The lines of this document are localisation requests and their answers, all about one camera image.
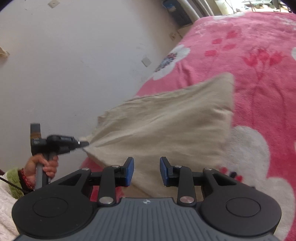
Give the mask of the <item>beige khaki trousers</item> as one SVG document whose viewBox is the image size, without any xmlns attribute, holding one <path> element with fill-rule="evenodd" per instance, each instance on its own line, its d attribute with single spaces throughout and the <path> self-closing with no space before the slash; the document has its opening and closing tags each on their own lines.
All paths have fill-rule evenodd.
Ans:
<svg viewBox="0 0 296 241">
<path fill-rule="evenodd" d="M 120 193 L 127 197 L 175 197 L 163 185 L 159 160 L 193 171 L 218 167 L 230 136 L 234 77 L 222 73 L 196 85 L 131 99 L 98 118 L 87 138 L 92 171 L 121 165 L 134 158 L 132 183 Z"/>
</svg>

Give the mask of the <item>white fleece left sleeve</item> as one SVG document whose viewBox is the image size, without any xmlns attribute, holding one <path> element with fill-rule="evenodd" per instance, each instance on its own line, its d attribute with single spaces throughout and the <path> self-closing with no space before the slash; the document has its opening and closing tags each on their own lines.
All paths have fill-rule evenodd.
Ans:
<svg viewBox="0 0 296 241">
<path fill-rule="evenodd" d="M 8 183 L 1 180 L 1 240 L 14 240 L 19 232 L 11 216 L 13 205 L 23 197 L 23 192 L 11 187 Z"/>
</svg>

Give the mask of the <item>white low cabinet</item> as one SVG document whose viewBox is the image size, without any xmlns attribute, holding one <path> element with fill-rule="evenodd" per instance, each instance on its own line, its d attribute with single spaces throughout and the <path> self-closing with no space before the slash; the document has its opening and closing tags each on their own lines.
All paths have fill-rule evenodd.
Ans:
<svg viewBox="0 0 296 241">
<path fill-rule="evenodd" d="M 184 27 L 178 28 L 177 32 L 181 38 L 185 37 L 185 35 L 189 32 L 193 24 L 188 24 Z"/>
</svg>

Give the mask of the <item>pink floral bed blanket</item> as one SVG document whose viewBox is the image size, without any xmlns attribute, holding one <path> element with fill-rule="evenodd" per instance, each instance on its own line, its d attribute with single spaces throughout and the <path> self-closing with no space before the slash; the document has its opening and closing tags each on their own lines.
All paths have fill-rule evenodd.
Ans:
<svg viewBox="0 0 296 241">
<path fill-rule="evenodd" d="M 134 98 L 222 73 L 234 77 L 230 136 L 214 169 L 281 207 L 275 236 L 295 240 L 295 15 L 237 13 L 197 20 Z"/>
</svg>

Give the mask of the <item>dark blue box device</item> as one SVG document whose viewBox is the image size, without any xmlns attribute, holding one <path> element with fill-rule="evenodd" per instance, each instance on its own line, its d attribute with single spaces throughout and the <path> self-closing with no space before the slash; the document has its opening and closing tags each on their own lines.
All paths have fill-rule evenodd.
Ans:
<svg viewBox="0 0 296 241">
<path fill-rule="evenodd" d="M 192 23 L 190 17 L 177 0 L 162 1 L 162 5 L 168 11 L 178 27 L 182 28 Z"/>
</svg>

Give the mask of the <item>grey beige curtain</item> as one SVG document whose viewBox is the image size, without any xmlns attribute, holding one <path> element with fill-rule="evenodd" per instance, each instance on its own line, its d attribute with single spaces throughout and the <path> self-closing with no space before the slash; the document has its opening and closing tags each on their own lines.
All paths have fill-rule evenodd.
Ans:
<svg viewBox="0 0 296 241">
<path fill-rule="evenodd" d="M 200 18 L 206 16 L 214 16 L 214 13 L 207 1 L 204 0 L 178 0 L 185 13 L 189 16 L 190 20 L 194 23 Z"/>
</svg>

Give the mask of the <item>white wall switch plate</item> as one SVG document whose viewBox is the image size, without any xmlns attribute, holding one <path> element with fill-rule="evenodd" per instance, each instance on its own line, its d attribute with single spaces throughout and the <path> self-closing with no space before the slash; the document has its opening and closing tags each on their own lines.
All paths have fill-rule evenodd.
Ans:
<svg viewBox="0 0 296 241">
<path fill-rule="evenodd" d="M 145 66 L 145 67 L 149 67 L 150 65 L 151 65 L 151 60 L 148 58 L 148 57 L 144 57 L 143 59 L 142 59 L 142 63 L 143 63 L 143 65 Z"/>
</svg>

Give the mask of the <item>white wall socket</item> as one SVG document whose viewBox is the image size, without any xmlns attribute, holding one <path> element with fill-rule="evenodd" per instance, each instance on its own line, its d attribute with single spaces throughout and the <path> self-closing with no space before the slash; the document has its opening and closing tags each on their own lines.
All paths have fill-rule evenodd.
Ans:
<svg viewBox="0 0 296 241">
<path fill-rule="evenodd" d="M 178 38 L 178 34 L 175 33 L 175 32 L 171 32 L 171 33 L 169 34 L 169 37 L 170 37 L 170 39 L 171 39 L 172 41 L 175 41 L 175 40 Z"/>
</svg>

